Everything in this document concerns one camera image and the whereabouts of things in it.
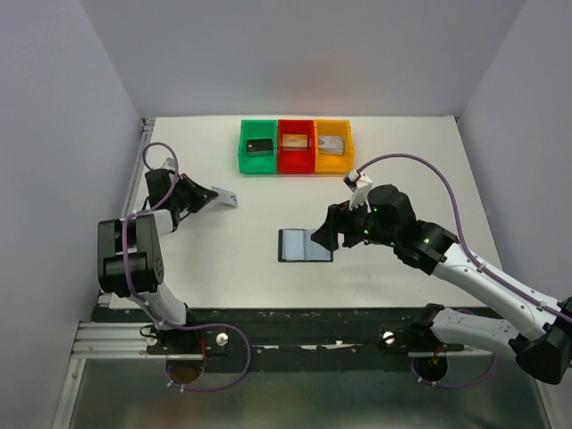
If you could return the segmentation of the silver credit card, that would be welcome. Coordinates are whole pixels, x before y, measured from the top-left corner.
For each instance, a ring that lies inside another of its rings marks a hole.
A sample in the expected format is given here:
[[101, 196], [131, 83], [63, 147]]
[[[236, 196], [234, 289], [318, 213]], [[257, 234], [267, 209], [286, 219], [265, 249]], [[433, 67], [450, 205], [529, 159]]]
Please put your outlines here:
[[215, 201], [231, 207], [238, 206], [238, 199], [235, 192], [212, 186], [211, 190], [217, 194]]

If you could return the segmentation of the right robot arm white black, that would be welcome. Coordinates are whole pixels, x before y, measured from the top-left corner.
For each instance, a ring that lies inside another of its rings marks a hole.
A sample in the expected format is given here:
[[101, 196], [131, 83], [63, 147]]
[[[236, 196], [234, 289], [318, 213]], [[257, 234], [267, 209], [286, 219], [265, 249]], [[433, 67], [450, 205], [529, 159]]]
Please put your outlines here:
[[403, 264], [453, 284], [496, 313], [467, 315], [428, 305], [416, 330], [437, 344], [462, 344], [516, 361], [528, 375], [558, 384], [571, 364], [571, 301], [533, 290], [465, 250], [460, 238], [416, 218], [408, 196], [392, 185], [368, 191], [358, 206], [328, 207], [311, 239], [329, 251], [384, 245]]

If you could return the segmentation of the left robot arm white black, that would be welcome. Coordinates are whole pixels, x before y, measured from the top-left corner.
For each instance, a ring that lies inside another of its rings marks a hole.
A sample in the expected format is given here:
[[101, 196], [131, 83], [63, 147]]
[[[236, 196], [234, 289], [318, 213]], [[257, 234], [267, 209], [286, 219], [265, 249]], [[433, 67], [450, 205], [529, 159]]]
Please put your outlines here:
[[140, 307], [157, 330], [189, 325], [188, 306], [165, 283], [160, 238], [219, 197], [186, 174], [170, 169], [145, 173], [147, 207], [97, 225], [97, 278], [102, 291]]

